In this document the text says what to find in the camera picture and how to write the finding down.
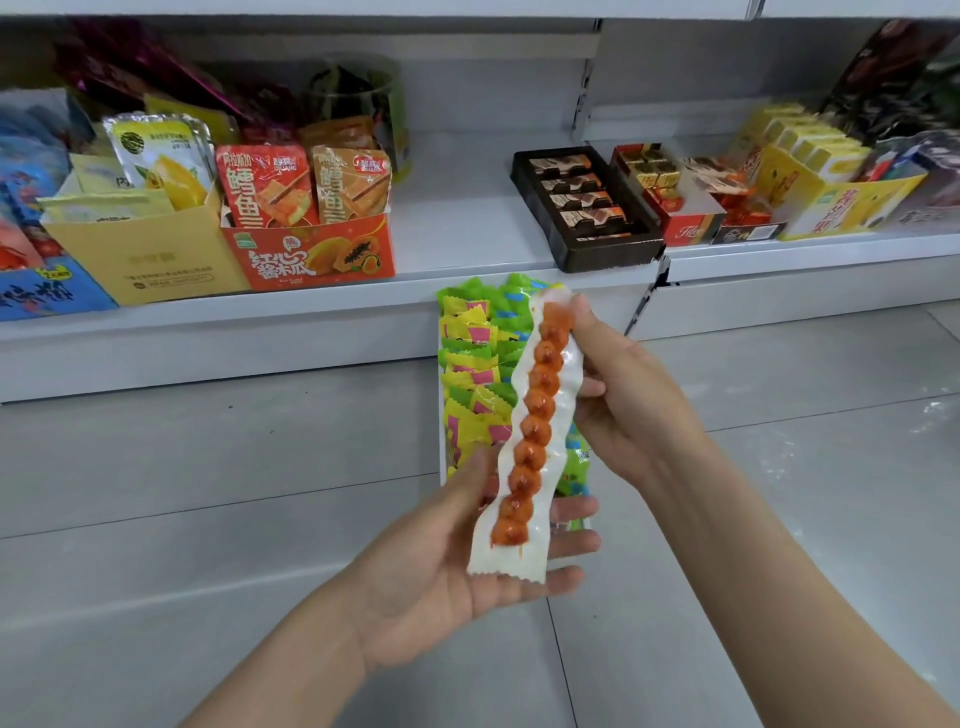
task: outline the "black circular logo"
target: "black circular logo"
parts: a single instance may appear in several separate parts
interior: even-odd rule
[[[143,137],[137,132],[120,134],[120,144],[132,155],[138,155],[143,151]]]

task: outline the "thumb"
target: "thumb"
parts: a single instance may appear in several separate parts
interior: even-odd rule
[[[459,524],[480,510],[483,496],[491,488],[496,474],[496,456],[500,448],[477,448],[436,495],[434,508],[451,525]]]
[[[600,321],[586,296],[575,296],[570,306],[573,308],[573,338],[580,351],[600,376],[613,376],[634,342]]]

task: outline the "blue box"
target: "blue box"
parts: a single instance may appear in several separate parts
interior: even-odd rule
[[[117,304],[72,257],[0,273],[0,321],[107,311]]]

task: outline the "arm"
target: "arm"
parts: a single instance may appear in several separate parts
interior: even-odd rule
[[[607,385],[577,424],[646,500],[763,724],[960,726],[710,440],[662,365],[583,300],[574,336]]]
[[[498,607],[574,591],[584,577],[578,566],[549,571],[545,584],[467,575],[480,503],[496,493],[495,464],[493,449],[476,451],[435,496],[287,615],[180,728],[329,726],[371,672],[410,662]],[[560,498],[550,520],[596,511],[593,497]],[[559,532],[549,558],[599,547],[593,531]]]

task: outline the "person's left hand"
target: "person's left hand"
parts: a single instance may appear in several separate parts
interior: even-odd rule
[[[393,523],[337,577],[368,672],[413,660],[497,607],[567,594],[583,581],[577,566],[549,571],[545,584],[467,574],[481,500],[496,494],[495,468],[495,449],[476,451],[435,496]],[[597,507],[593,496],[555,498],[550,521],[592,516]],[[559,531],[549,557],[599,547],[594,531]]]

